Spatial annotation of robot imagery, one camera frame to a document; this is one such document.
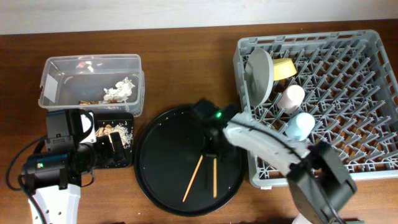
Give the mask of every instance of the round black tray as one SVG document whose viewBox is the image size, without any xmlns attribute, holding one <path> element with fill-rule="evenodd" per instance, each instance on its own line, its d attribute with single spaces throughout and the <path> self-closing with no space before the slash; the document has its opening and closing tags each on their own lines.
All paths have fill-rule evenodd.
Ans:
<svg viewBox="0 0 398 224">
<path fill-rule="evenodd" d="M 238 191 L 247 167 L 246 152 L 232 147 L 217 161 L 217 198 L 213 198 L 213 159 L 204 157 L 187 199 L 188 183 L 205 137 L 190 112 L 191 105 L 169 110 L 144 130 L 134 155 L 137 181 L 159 208 L 182 216 L 204 215 L 225 205 Z"/>
</svg>

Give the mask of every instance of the yellow bowl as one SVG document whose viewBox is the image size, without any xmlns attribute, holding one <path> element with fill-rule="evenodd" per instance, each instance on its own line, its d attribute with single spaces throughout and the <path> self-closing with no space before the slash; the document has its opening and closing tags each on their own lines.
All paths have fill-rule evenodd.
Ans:
<svg viewBox="0 0 398 224">
<path fill-rule="evenodd" d="M 274 81 L 291 77 L 297 73 L 292 59 L 279 58 L 274 59 Z"/>
</svg>

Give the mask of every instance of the white crumpled object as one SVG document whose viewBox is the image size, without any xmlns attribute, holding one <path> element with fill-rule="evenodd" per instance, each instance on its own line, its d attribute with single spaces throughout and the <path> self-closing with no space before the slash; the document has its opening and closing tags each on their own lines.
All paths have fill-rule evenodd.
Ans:
<svg viewBox="0 0 398 224">
<path fill-rule="evenodd" d="M 126 100 L 132 94 L 131 89 L 135 87 L 135 85 L 132 84 L 128 77 L 126 77 L 123 81 L 118 82 L 115 86 L 117 89 L 110 88 L 107 90 L 104 88 L 104 101 L 116 100 L 118 103 L 122 103 L 123 101 L 126 103 Z"/>
</svg>

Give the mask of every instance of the plastic bin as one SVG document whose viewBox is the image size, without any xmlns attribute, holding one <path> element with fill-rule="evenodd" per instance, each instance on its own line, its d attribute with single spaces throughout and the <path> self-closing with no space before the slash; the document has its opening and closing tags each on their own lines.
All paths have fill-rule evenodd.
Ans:
<svg viewBox="0 0 398 224">
<path fill-rule="evenodd" d="M 126 77 L 135 85 L 126 103 L 79 105 L 81 100 L 103 100 L 104 88 L 115 88 Z M 40 88 L 39 106 L 49 111 L 81 108 L 139 116 L 144 106 L 144 72 L 136 54 L 51 57 L 45 63 Z"/>
<path fill-rule="evenodd" d="M 269 99 L 252 107 L 244 68 L 255 48 L 273 59 L 291 58 L 298 73 L 274 82 Z M 253 120 L 283 133 L 290 118 L 310 113 L 316 123 L 306 142 L 329 142 L 354 180 L 398 177 L 398 84 L 376 31 L 243 38 L 233 63 L 242 109 Z M 302 86 L 305 98 L 301 107 L 285 114 L 276 104 L 290 85 Z M 253 186 L 287 185 L 278 170 L 256 155 L 248 160 Z"/>
</svg>

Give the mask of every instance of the gray dish rack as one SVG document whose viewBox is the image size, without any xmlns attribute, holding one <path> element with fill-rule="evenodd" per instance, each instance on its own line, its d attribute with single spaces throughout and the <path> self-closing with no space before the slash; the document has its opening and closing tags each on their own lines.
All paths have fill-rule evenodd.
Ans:
<svg viewBox="0 0 398 224">
<path fill-rule="evenodd" d="M 291 58 L 297 74 L 274 82 L 269 99 L 252 107 L 244 68 L 255 48 L 273 59 Z M 243 38 L 233 63 L 242 109 L 253 119 L 283 133 L 291 117 L 308 112 L 316 123 L 305 141 L 330 143 L 354 180 L 398 177 L 398 84 L 376 31 Z M 276 106 L 289 85 L 305 90 L 301 107 L 291 115 Z M 248 160 L 253 186 L 287 185 L 278 170 L 256 155 L 249 154 Z"/>
</svg>

